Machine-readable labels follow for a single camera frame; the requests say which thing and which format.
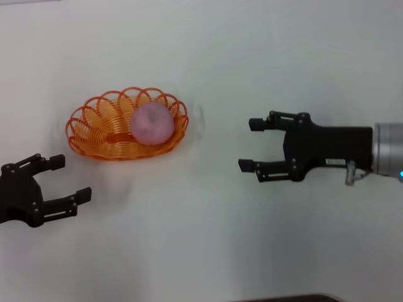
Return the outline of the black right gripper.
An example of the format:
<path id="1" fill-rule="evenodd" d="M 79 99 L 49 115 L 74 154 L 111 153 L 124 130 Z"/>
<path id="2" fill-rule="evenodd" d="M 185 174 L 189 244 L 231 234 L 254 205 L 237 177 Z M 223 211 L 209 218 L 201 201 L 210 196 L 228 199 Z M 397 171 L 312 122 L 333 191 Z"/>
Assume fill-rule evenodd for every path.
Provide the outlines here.
<path id="1" fill-rule="evenodd" d="M 259 162 L 239 159 L 242 172 L 254 173 L 259 182 L 303 181 L 318 167 L 348 168 L 372 171 L 373 129 L 369 126 L 319 126 L 308 113 L 297 115 L 270 111 L 264 118 L 249 120 L 251 131 L 285 131 L 285 160 Z"/>

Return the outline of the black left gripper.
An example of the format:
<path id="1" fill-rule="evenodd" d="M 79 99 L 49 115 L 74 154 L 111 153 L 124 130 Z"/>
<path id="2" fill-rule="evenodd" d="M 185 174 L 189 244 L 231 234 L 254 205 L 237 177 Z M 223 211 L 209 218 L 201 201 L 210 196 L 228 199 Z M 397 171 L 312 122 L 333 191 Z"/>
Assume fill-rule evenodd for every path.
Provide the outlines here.
<path id="1" fill-rule="evenodd" d="M 17 220 L 36 228 L 46 222 L 77 215 L 78 206 L 91 200 L 92 189 L 86 187 L 74 194 L 43 201 L 40 186 L 33 176 L 65 167 L 65 156 L 46 159 L 40 154 L 1 167 L 1 223 Z"/>

